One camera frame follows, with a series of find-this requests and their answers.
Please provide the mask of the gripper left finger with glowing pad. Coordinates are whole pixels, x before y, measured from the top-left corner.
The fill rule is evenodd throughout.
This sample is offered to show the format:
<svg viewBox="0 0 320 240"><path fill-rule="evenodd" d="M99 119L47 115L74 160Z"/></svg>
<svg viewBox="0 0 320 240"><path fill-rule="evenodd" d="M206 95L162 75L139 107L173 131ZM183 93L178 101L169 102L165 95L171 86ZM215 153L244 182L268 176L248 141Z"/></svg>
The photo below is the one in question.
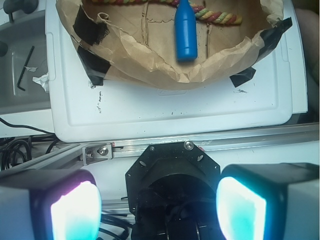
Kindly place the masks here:
<svg viewBox="0 0 320 240"><path fill-rule="evenodd" d="M101 194L87 170L0 173L2 240L95 240L101 213Z"/></svg>

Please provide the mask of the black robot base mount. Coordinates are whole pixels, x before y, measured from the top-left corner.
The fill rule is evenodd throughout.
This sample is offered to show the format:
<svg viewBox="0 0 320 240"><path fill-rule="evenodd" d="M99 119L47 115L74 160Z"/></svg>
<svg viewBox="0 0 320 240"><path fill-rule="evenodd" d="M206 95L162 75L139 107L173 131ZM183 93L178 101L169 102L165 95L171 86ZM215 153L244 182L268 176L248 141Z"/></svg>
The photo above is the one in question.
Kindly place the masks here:
<svg viewBox="0 0 320 240"><path fill-rule="evenodd" d="M220 165L191 141L152 144L125 174L133 240L222 240Z"/></svg>

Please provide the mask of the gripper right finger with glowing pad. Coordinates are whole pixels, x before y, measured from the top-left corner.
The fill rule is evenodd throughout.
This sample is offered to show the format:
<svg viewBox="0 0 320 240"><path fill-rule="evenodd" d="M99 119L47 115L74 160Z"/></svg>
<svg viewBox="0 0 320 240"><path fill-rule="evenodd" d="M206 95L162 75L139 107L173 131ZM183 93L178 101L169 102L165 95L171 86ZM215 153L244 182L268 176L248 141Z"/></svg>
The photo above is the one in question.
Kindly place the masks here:
<svg viewBox="0 0 320 240"><path fill-rule="evenodd" d="M320 167L230 164L221 172L216 211L227 240L318 240Z"/></svg>

